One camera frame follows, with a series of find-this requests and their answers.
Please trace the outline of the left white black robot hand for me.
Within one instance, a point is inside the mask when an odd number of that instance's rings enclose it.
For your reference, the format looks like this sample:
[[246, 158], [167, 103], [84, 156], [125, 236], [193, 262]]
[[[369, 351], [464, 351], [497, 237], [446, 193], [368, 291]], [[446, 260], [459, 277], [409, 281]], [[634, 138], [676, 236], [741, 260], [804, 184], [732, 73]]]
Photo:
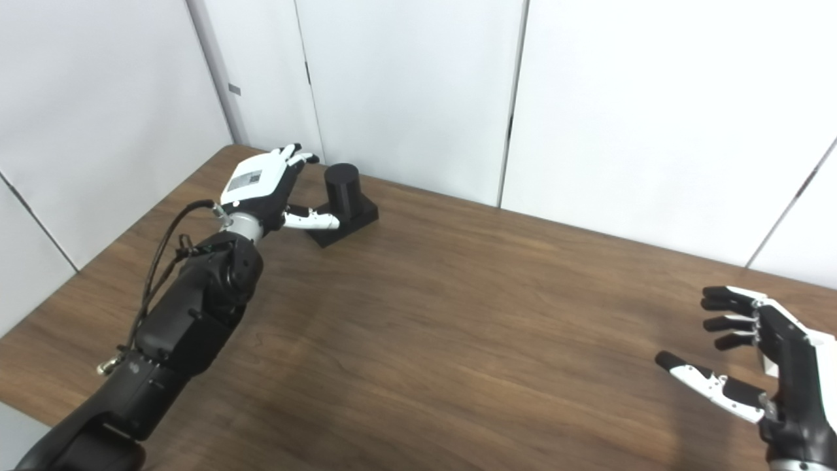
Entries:
[[281, 228], [337, 230], [335, 215], [290, 205], [290, 195], [305, 165], [317, 164], [314, 153], [294, 143], [246, 158], [233, 170], [219, 197], [222, 230], [254, 243]]

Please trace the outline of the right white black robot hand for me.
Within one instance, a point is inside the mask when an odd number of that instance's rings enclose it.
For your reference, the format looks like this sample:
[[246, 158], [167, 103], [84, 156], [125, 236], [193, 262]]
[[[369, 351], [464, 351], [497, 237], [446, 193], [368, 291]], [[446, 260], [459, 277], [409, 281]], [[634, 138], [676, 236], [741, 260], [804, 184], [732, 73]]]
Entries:
[[697, 366], [669, 351], [655, 363], [718, 408], [756, 424], [771, 470], [834, 470], [835, 336], [808, 328], [765, 293], [742, 287], [705, 287], [703, 328], [721, 333], [718, 351], [752, 346], [774, 394]]

